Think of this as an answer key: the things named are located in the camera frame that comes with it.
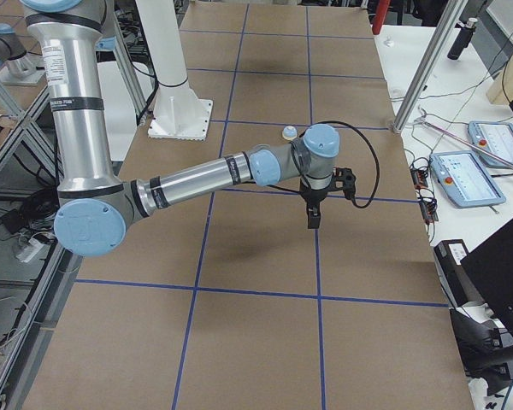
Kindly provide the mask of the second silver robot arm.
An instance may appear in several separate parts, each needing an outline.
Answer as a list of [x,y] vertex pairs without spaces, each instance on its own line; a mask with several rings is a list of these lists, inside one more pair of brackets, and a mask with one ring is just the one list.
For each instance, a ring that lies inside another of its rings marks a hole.
[[43,76],[42,57],[30,54],[13,27],[0,23],[0,81],[4,85],[36,86]]

